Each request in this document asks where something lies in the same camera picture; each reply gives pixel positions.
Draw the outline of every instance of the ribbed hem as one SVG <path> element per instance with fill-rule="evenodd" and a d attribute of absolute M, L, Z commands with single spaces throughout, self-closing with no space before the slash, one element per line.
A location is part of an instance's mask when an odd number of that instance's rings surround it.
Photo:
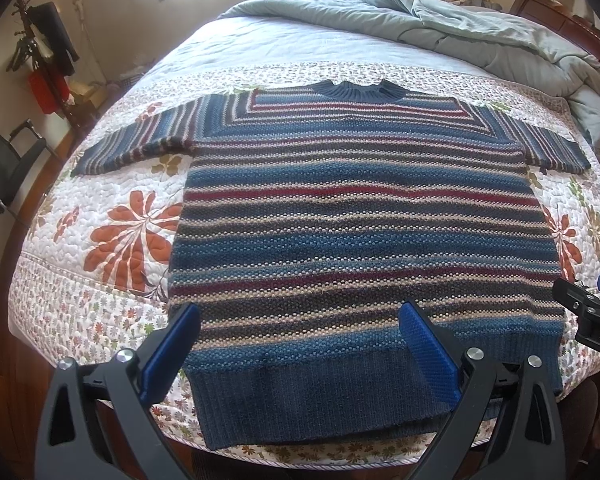
<path fill-rule="evenodd" d="M 463 343 L 514 363 L 537 354 L 554 390 L 562 388 L 560 335 L 490 335 Z M 211 450 L 343 436 L 355 440 L 368 432 L 379 438 L 426 433 L 438 429 L 450 409 L 432 398 L 406 348 L 223 372 L 192 373 L 185 361 L 184 369 Z"/>

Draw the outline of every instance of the sweater sleeve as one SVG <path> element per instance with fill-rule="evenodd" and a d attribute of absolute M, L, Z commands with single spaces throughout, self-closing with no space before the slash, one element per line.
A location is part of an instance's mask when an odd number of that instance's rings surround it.
<path fill-rule="evenodd" d="M 167 153 L 193 155 L 197 139 L 222 127 L 208 119 L 227 101 L 227 96 L 207 95 L 125 126 L 87 148 L 72 176 L 109 173 Z"/>
<path fill-rule="evenodd" d="M 575 174 L 584 173 L 591 167 L 577 142 L 502 112 L 485 107 L 482 110 L 492 115 L 494 120 L 490 123 L 494 130 L 500 130 L 499 134 L 515 140 L 522 147 L 526 163 L 530 166 Z"/>

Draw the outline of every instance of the wooden bed frame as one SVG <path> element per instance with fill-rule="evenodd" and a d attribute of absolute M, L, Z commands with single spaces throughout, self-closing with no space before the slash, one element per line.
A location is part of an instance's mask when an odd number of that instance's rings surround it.
<path fill-rule="evenodd" d="M 510 14 L 522 16 L 557 32 L 600 62 L 600 30 L 552 0 L 516 0 Z"/>

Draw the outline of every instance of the knitted sweater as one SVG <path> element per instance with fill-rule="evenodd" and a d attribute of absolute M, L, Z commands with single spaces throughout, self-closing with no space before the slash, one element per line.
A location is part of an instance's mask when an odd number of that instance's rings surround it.
<path fill-rule="evenodd" d="M 554 242 L 529 164 L 580 173 L 574 142 L 453 98 L 325 81 L 209 95 L 88 149 L 74 173 L 188 152 L 170 304 L 202 310 L 186 359 L 210 449 L 427 423 L 400 337 L 418 301 L 497 359 L 538 354 L 561 388 Z"/>

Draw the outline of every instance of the ribbed collar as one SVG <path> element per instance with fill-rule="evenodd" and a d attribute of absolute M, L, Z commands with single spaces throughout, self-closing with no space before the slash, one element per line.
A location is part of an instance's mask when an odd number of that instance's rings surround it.
<path fill-rule="evenodd" d="M 402 99 L 406 90 L 397 84 L 382 79 L 377 85 L 362 86 L 343 81 L 336 85 L 327 79 L 312 85 L 319 94 L 338 100 L 358 103 L 395 103 Z"/>

